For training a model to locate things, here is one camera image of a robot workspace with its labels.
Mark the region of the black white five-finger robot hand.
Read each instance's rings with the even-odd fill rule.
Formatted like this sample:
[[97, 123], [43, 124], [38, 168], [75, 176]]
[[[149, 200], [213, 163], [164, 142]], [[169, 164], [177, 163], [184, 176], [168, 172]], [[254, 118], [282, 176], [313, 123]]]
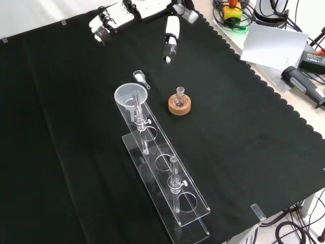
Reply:
[[100, 6], [97, 16], [90, 21], [89, 28], [99, 43], [106, 44], [113, 35], [136, 21], [152, 20], [160, 14], [170, 12], [162, 54], [163, 61], [169, 64], [176, 56], [180, 35], [180, 20], [174, 7], [174, 1], [118, 1], [108, 7]]

